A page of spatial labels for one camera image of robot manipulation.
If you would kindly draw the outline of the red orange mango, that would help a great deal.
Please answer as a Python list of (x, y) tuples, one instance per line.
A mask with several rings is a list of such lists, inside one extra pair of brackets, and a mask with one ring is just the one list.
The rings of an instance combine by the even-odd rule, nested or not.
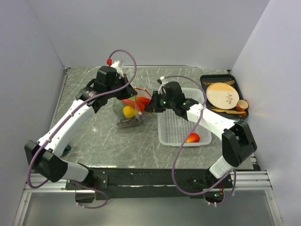
[(149, 98), (142, 97), (142, 96), (137, 97), (136, 99), (137, 99), (138, 103), (140, 103), (140, 104), (142, 104), (144, 106), (147, 106), (150, 103), (150, 101), (151, 101)]

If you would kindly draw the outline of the orange carrot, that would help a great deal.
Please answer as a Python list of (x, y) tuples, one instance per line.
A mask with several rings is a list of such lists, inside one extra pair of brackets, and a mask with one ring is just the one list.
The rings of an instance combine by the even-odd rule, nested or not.
[(136, 100), (131, 100), (131, 99), (123, 99), (121, 100), (125, 105), (129, 105), (131, 107), (133, 107), (134, 109), (140, 111), (140, 112), (144, 112), (145, 110), (145, 106), (138, 103)]

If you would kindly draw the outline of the clear zip top bag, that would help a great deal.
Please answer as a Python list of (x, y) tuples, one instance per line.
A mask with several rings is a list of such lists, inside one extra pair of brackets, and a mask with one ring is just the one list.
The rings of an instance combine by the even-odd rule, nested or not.
[(147, 89), (135, 88), (137, 94), (128, 99), (114, 99), (113, 112), (117, 117), (118, 128), (132, 128), (143, 123), (145, 108), (151, 101), (152, 95)]

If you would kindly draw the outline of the yellow bell pepper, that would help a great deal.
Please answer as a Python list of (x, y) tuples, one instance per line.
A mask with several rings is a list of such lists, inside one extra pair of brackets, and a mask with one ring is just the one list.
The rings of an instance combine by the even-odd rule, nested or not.
[(133, 118), (135, 116), (135, 109), (129, 105), (123, 108), (123, 115), (127, 118)]

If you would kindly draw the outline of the dark purple grape bunch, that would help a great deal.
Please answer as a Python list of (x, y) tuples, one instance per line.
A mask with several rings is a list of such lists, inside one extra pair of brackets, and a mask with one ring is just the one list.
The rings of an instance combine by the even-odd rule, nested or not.
[(120, 120), (117, 122), (117, 126), (119, 128), (133, 128), (142, 124), (142, 120), (140, 118), (130, 118), (126, 120)]

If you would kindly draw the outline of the green netted melon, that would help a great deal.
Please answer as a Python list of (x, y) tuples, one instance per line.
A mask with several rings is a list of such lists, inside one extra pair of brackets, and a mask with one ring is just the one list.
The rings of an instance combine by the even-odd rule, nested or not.
[(113, 112), (115, 113), (117, 118), (119, 118), (120, 120), (126, 119), (126, 117), (124, 116), (124, 113), (123, 113), (123, 108), (125, 106), (126, 105), (121, 100), (118, 100), (116, 98), (113, 100), (113, 104), (112, 104)]

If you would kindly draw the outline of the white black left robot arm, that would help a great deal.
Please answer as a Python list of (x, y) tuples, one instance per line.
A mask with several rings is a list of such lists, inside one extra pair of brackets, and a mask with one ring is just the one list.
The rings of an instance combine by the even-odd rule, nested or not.
[(92, 79), (76, 95), (72, 105), (57, 124), (37, 142), (28, 141), (25, 153), (29, 170), (34, 170), (51, 182), (75, 180), (88, 189), (93, 185), (93, 172), (88, 167), (61, 159), (64, 149), (80, 127), (92, 118), (111, 98), (128, 99), (137, 94), (118, 62), (98, 69)]

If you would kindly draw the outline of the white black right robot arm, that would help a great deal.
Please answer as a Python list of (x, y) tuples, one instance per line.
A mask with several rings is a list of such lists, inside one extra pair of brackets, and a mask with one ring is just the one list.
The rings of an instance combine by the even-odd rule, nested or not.
[(222, 156), (209, 168), (206, 182), (217, 187), (230, 170), (238, 167), (257, 150), (257, 144), (245, 120), (234, 121), (224, 118), (205, 108), (198, 101), (186, 98), (178, 82), (169, 82), (163, 90), (154, 91), (148, 113), (162, 113), (167, 109), (190, 122), (204, 127), (222, 141)]

